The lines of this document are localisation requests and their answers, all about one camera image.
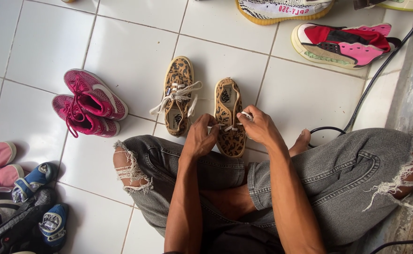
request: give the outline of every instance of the frayed threads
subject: frayed threads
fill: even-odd
[[[122,141],[117,141],[114,143],[114,149],[117,147],[121,147],[123,151],[117,151],[114,153],[121,153],[124,152],[126,155],[126,161],[127,163],[130,163],[130,165],[125,166],[125,167],[120,167],[120,168],[115,168],[116,173],[117,173],[117,180],[122,180],[122,179],[130,179],[130,185],[132,182],[144,179],[147,181],[146,184],[142,184],[139,187],[133,187],[133,186],[123,186],[123,190],[126,191],[128,194],[131,194],[136,191],[140,191],[142,193],[148,193],[150,190],[153,189],[153,178],[149,179],[139,168],[139,165],[137,164],[137,155],[133,152],[130,151],[125,144]]]
[[[411,163],[413,162],[413,137],[412,140],[410,142],[410,162],[401,166],[401,170],[399,171],[398,175],[395,176],[393,178],[393,182],[383,182],[381,184],[379,184],[378,186],[374,186],[372,187],[370,190],[367,190],[365,192],[369,192],[372,190],[376,190],[373,194],[373,197],[371,198],[371,203],[363,210],[366,211],[368,210],[374,202],[374,198],[377,194],[384,194],[384,195],[390,195],[391,199],[393,200],[394,203],[401,205],[401,206],[405,206],[408,208],[413,209],[413,205],[410,205],[406,202],[401,202],[397,199],[395,199],[392,194],[396,193],[396,192],[400,192],[401,190],[399,189],[400,186],[413,186],[413,182],[408,182],[405,181],[405,178],[407,178],[407,176],[411,175],[413,173],[413,164],[411,165]]]

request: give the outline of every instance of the black cable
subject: black cable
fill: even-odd
[[[386,243],[386,244],[380,245],[377,249],[373,250],[370,254],[376,254],[377,252],[379,252],[383,248],[391,246],[391,245],[408,245],[408,244],[413,244],[413,240],[396,241],[396,242]]]
[[[378,71],[374,74],[373,79],[371,79],[371,81],[368,84],[368,87],[365,89],[362,96],[360,97],[360,100],[358,101],[358,104],[355,107],[355,111],[352,114],[352,117],[350,118],[350,120],[349,120],[348,124],[346,125],[346,127],[344,128],[344,130],[341,130],[337,127],[324,126],[324,127],[319,127],[319,128],[314,129],[314,130],[311,130],[310,133],[314,133],[314,132],[320,131],[320,130],[335,130],[335,131],[339,131],[341,133],[339,136],[341,136],[343,134],[346,134],[346,131],[352,126],[352,124],[354,124],[355,118],[357,117],[357,114],[358,114],[358,111],[360,110],[360,107],[362,106],[363,101],[365,100],[369,90],[373,86],[373,84],[376,81],[377,77],[383,71],[385,66],[395,57],[396,53],[402,48],[402,46],[407,42],[407,40],[410,38],[410,36],[412,36],[412,34],[413,34],[413,27],[410,30],[410,32],[405,36],[405,38],[401,41],[401,44],[399,45],[399,47],[397,49],[393,50],[391,55],[388,56],[388,58],[385,60],[385,62],[382,64],[382,66],[380,66]]]

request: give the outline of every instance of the leg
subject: leg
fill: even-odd
[[[400,131],[354,131],[292,160],[327,246],[361,237],[400,203],[393,194],[402,198],[413,188],[413,137]],[[269,177],[268,161],[249,164],[258,210],[272,206]],[[256,223],[276,233],[271,211]]]
[[[113,156],[119,179],[141,209],[147,222],[165,234],[170,200],[178,170],[182,145],[153,136],[135,136],[118,141]],[[197,163],[200,189],[237,187],[244,181],[242,159],[231,159],[211,152]],[[212,230],[227,223],[221,212],[201,197],[204,230]]]

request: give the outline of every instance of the vans logo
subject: vans logo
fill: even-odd
[[[230,98],[231,92],[232,92],[231,88],[224,89],[224,91],[220,95],[220,101],[223,102],[223,103],[230,103],[231,102],[231,98]]]
[[[181,121],[181,114],[173,114],[172,129],[177,129]]]

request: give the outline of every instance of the person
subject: person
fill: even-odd
[[[164,252],[325,254],[352,243],[413,190],[413,135],[372,128],[307,149],[288,149],[269,115],[237,117],[269,160],[244,165],[211,151],[220,128],[209,114],[185,145],[154,136],[118,141],[124,190],[164,240]]]

